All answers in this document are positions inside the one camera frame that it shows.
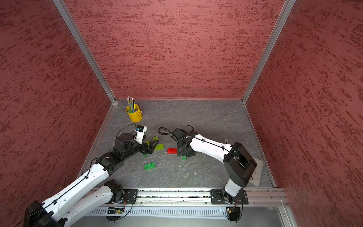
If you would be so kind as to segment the red 2x4 brick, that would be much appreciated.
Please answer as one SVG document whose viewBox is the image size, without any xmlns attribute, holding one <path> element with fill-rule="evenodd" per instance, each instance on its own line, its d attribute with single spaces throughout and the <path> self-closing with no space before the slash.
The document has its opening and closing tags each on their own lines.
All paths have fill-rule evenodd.
<svg viewBox="0 0 363 227">
<path fill-rule="evenodd" d="M 176 148 L 168 148 L 167 149 L 167 154 L 177 154 L 177 149 Z"/>
</svg>

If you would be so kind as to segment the dark green 2x4 brick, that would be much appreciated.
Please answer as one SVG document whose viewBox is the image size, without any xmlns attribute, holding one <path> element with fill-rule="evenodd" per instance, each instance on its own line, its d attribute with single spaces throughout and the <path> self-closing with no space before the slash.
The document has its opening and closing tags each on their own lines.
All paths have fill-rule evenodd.
<svg viewBox="0 0 363 227">
<path fill-rule="evenodd" d="M 156 168 L 156 163 L 155 162 L 147 163 L 147 164 L 144 165 L 144 170 L 145 171 L 153 170 L 155 168 Z"/>
</svg>

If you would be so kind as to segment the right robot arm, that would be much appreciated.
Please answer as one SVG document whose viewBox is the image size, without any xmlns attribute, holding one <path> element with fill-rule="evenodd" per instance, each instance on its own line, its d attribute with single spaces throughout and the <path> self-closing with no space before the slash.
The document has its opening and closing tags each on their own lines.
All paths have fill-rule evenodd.
<svg viewBox="0 0 363 227">
<path fill-rule="evenodd" d="M 195 131 L 176 128 L 171 137 L 177 144 L 177 155 L 193 157 L 198 152 L 208 155 L 224 164 L 228 174 L 228 181 L 222 193 L 223 197 L 234 203 L 241 189 L 245 188 L 257 167 L 256 161 L 240 143 L 223 144 L 208 139 Z"/>
</svg>

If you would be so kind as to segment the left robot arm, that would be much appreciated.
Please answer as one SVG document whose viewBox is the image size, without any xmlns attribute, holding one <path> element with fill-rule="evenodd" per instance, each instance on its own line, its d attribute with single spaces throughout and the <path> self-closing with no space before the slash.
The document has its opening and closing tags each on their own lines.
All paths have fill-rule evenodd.
<svg viewBox="0 0 363 227">
<path fill-rule="evenodd" d="M 152 154 L 157 140 L 144 142 L 141 132 L 123 133 L 112 150 L 95 160 L 82 176 L 43 202 L 34 201 L 26 209 L 25 227 L 70 227 L 102 204 L 125 202 L 123 187 L 108 178 L 137 153 Z"/>
</svg>

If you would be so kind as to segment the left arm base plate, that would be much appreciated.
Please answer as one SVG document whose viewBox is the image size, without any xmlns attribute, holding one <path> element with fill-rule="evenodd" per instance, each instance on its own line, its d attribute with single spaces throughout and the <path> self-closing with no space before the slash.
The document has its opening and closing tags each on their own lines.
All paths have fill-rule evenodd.
<svg viewBox="0 0 363 227">
<path fill-rule="evenodd" d="M 126 201 L 131 202 L 133 205 L 136 203 L 139 190 L 137 189 L 118 189 L 113 193 L 111 203 L 124 204 Z"/>
</svg>

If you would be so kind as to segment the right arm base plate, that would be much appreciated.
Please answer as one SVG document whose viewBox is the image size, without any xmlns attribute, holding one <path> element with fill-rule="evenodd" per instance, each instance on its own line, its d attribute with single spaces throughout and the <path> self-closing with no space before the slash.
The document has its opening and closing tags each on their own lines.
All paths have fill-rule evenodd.
<svg viewBox="0 0 363 227">
<path fill-rule="evenodd" d="M 249 204 L 247 193 L 245 190 L 240 190 L 236 196 L 231 196 L 225 190 L 212 189 L 210 190 L 212 204 L 231 204 L 245 205 Z"/>
</svg>

